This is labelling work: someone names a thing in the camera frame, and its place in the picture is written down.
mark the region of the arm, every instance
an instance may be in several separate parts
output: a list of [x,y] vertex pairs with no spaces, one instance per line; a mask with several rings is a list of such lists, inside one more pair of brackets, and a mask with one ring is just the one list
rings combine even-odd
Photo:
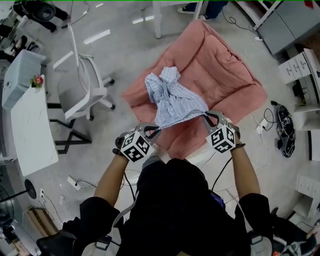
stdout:
[[112,207],[115,206],[128,162],[124,156],[117,154],[114,156],[98,183],[94,192],[95,197],[106,200]]
[[[241,144],[238,137],[236,144]],[[239,199],[250,193],[260,194],[260,187],[255,170],[244,147],[236,148],[231,152],[235,187]]]

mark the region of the black shirt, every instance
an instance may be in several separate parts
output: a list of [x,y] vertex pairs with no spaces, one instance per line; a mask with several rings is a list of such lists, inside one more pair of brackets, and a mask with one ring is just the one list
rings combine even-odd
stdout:
[[[212,197],[203,173],[185,160],[155,162],[141,172],[139,195],[130,219],[119,224],[121,246],[117,255],[250,255],[242,212],[231,218]],[[248,194],[239,201],[252,228],[272,236],[268,199]],[[120,212],[100,197],[80,205],[81,231],[74,254],[110,232]]]

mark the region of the black stand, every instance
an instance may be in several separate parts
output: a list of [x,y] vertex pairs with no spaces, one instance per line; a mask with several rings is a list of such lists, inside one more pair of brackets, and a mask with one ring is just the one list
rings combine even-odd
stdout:
[[[48,109],[61,109],[62,107],[59,103],[47,103],[47,108]],[[72,129],[74,127],[75,121],[76,120],[73,119],[73,120],[71,120],[70,123],[65,123],[65,122],[62,122],[58,119],[50,119],[50,122],[58,123],[58,124],[66,127],[66,128],[69,128],[69,129]],[[80,140],[72,140],[73,137],[76,137]],[[67,140],[55,140],[54,142],[57,146],[64,146],[64,149],[58,150],[58,154],[60,154],[60,155],[68,153],[70,145],[83,145],[83,144],[91,144],[92,143],[92,141],[89,138],[87,138],[86,136],[84,136],[83,134],[81,134],[80,132],[78,132],[76,130],[72,130],[69,133]]]
[[6,198],[0,200],[0,203],[5,202],[5,201],[7,201],[7,200],[10,200],[10,199],[12,199],[12,198],[15,198],[15,197],[17,197],[17,196],[20,196],[20,195],[22,195],[22,194],[24,194],[24,193],[28,193],[28,195],[29,195],[32,199],[36,199],[36,198],[37,198],[37,193],[36,193],[35,187],[34,187],[34,185],[32,185],[32,183],[31,183],[30,180],[26,179],[26,180],[24,181],[24,187],[25,187],[25,190],[24,190],[24,191],[21,191],[21,192],[19,192],[19,193],[17,193],[17,194],[14,194],[14,195],[11,195],[11,196],[6,197]]

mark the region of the person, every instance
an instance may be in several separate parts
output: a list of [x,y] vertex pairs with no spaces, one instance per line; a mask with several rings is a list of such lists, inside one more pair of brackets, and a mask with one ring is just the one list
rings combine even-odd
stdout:
[[[235,219],[209,189],[199,168],[176,158],[164,163],[153,155],[142,165],[130,218],[116,223],[121,236],[116,255],[250,255],[245,218],[254,231],[271,239],[269,201],[260,193],[245,144],[236,138],[236,145],[231,156],[241,209],[236,207]],[[87,255],[87,246],[107,235],[120,213],[115,204],[129,161],[119,150],[113,152],[116,155],[94,196],[80,205],[81,224],[73,242],[75,256],[81,256],[84,250],[83,255]]]
[[[203,21],[215,19],[227,3],[228,1],[208,1],[205,14],[199,15],[199,19]],[[184,7],[179,7],[176,11],[180,14],[194,14],[196,5],[196,2],[192,2]]]
[[70,19],[70,16],[64,10],[43,1],[15,1],[13,9],[21,17],[26,15],[29,19],[38,22],[52,33],[57,30],[57,26],[50,21],[45,21],[48,16],[54,13],[54,16],[63,21]]

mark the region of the shoe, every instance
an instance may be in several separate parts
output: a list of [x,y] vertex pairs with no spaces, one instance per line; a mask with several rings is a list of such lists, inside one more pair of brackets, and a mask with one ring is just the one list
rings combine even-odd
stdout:
[[195,11],[188,11],[186,7],[179,7],[176,11],[180,14],[194,14]]
[[199,19],[204,21],[204,22],[212,20],[212,18],[208,18],[205,14],[199,15]]

